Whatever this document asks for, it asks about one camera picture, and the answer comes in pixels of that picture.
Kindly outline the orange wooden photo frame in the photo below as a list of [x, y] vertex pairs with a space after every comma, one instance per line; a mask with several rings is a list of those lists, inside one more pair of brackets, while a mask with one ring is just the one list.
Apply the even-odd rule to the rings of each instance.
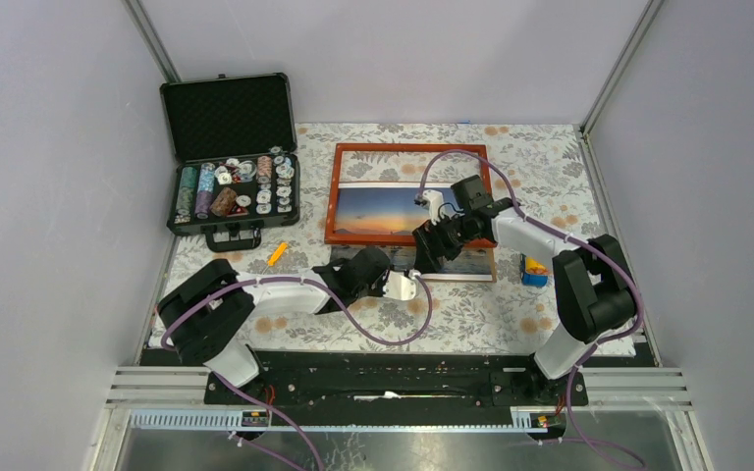
[[491, 178], [479, 159], [488, 157], [484, 144], [339, 143], [331, 171], [330, 194], [325, 219], [330, 226], [329, 205], [337, 201], [340, 183], [416, 183], [426, 179], [426, 188], [440, 190], [450, 213], [457, 206], [450, 185], [465, 177], [478, 176], [487, 190]]

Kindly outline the sunset beach photo print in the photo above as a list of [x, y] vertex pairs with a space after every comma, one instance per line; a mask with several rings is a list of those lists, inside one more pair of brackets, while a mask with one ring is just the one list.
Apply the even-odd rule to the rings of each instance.
[[[412, 231], [429, 219], [427, 209], [414, 203], [416, 183], [340, 183], [337, 201], [329, 205], [330, 226], [325, 243], [331, 258], [352, 258], [366, 246], [386, 253], [399, 270], [415, 260]], [[493, 283], [497, 280], [492, 245], [476, 241], [454, 260], [423, 276], [426, 281]]]

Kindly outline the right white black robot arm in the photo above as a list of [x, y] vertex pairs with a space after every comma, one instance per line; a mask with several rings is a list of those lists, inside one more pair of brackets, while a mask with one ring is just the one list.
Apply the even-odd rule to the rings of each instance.
[[457, 205], [452, 215], [444, 211], [448, 202], [441, 191], [421, 187], [415, 196], [429, 217], [412, 233], [414, 268], [437, 272], [466, 245], [487, 240], [549, 270], [560, 323], [534, 353], [534, 370], [523, 379], [527, 397], [547, 404], [562, 392], [562, 376], [600, 340], [617, 338], [620, 328], [639, 319], [642, 301], [619, 243], [610, 235], [584, 240], [564, 234], [528, 216], [512, 198], [494, 199], [478, 176], [452, 184], [451, 191]]

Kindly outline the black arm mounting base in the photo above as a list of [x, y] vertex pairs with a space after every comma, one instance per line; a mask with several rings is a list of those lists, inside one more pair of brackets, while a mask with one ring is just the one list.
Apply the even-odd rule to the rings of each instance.
[[[645, 346], [632, 357], [595, 356], [594, 373], [656, 366]], [[511, 425], [511, 407], [554, 411], [566, 379], [541, 383], [526, 355], [389, 354], [260, 350], [260, 374], [239, 387], [301, 426]], [[250, 405], [202, 367], [182, 366], [169, 352], [146, 351], [120, 368], [119, 398], [150, 403]]]

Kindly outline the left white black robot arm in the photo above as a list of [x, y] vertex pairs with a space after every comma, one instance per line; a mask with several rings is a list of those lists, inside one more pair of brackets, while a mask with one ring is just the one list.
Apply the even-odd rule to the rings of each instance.
[[250, 316], [341, 312], [363, 297], [382, 296], [390, 268], [390, 258], [376, 247], [292, 275], [241, 274], [215, 260], [158, 302], [163, 341], [183, 365], [207, 367], [227, 380], [237, 400], [252, 403], [264, 394], [266, 380], [252, 348], [237, 338]]

